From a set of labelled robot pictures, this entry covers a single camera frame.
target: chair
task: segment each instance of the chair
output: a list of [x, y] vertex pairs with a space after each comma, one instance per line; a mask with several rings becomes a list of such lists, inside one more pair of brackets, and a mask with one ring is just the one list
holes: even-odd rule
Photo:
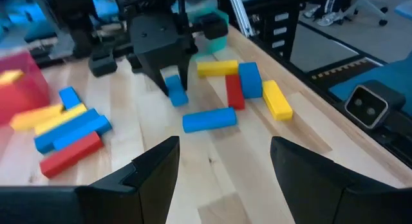
[[384, 1], [381, 0], [357, 0], [347, 10], [340, 14], [340, 16], [337, 18], [337, 23], [342, 24], [343, 19], [348, 15], [358, 14], [359, 8], [366, 8], [369, 11], [373, 12], [375, 15], [379, 16], [380, 26], [385, 26], [388, 23], [385, 14], [386, 12], [388, 12], [388, 6]]

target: blue block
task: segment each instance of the blue block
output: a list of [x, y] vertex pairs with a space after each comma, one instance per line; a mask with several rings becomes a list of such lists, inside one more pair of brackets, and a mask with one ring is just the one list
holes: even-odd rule
[[186, 133], [232, 126], [236, 123], [236, 113], [233, 107], [183, 116], [183, 130]]
[[57, 126], [55, 129], [34, 138], [36, 149], [42, 154], [50, 152], [53, 150], [53, 141], [98, 118], [98, 116], [99, 114], [96, 109], [90, 109], [72, 120]]
[[71, 86], [60, 90], [59, 95], [66, 109], [73, 108], [81, 103], [79, 96]]
[[262, 97], [262, 78], [255, 62], [239, 63], [239, 77], [245, 98]]
[[96, 131], [99, 136], [102, 136], [109, 130], [111, 130], [111, 124], [109, 123], [109, 120], [104, 115], [100, 115], [98, 118], [85, 123], [83, 126], [77, 128], [76, 130], [73, 130], [67, 135], [64, 135], [61, 138], [53, 141], [53, 147], [55, 150], [59, 151], [94, 131]]
[[167, 89], [169, 89], [169, 98], [173, 106], [181, 106], [189, 102], [186, 91], [183, 89], [180, 78], [173, 75], [165, 79]]

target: red block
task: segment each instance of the red block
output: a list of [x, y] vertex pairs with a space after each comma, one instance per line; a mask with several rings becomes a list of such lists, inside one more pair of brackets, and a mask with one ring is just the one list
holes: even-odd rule
[[16, 113], [49, 105], [46, 79], [29, 52], [0, 59], [0, 73], [5, 70], [21, 70], [24, 75], [12, 84], [0, 86], [0, 125], [8, 123]]
[[245, 108], [239, 75], [226, 75], [227, 102], [229, 107], [240, 110]]
[[53, 153], [40, 162], [40, 169], [47, 178], [53, 178], [79, 160], [103, 147], [103, 142], [94, 131], [66, 148]]

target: floor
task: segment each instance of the floor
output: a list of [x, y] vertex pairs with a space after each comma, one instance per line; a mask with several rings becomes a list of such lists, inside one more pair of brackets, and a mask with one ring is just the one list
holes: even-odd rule
[[[352, 22], [345, 22], [342, 26], [320, 27], [312, 20], [303, 17], [300, 20], [381, 60], [394, 62], [404, 59], [412, 51], [412, 21], [394, 12], [397, 5], [407, 0], [383, 1], [389, 7], [385, 27], [379, 26], [379, 18], [365, 10], [361, 10]], [[303, 71], [311, 71], [352, 55], [351, 51], [337, 43], [298, 25], [291, 61]]]

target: wooden table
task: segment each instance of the wooden table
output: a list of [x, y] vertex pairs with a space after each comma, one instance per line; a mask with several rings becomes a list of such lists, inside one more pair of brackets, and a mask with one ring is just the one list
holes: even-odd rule
[[[2, 127], [0, 184], [89, 184], [178, 135], [180, 168], [168, 223], [293, 223], [270, 160], [272, 136], [283, 136], [389, 185], [412, 185], [409, 168], [233, 28], [228, 45], [213, 56], [192, 60], [189, 105], [180, 108], [146, 76], [133, 75], [126, 60], [118, 63], [116, 73], [99, 79], [89, 72], [87, 60], [44, 70], [54, 102], [59, 101], [59, 89], [73, 86], [88, 107], [110, 119], [113, 131], [104, 135], [104, 149], [49, 181], [39, 169], [42, 155], [35, 150], [34, 134]], [[293, 119], [274, 121], [263, 99], [252, 99], [237, 112], [237, 126], [185, 134], [184, 114], [227, 106], [224, 77], [199, 79], [195, 61], [227, 59], [256, 61], [263, 80], [279, 84], [294, 110]]]

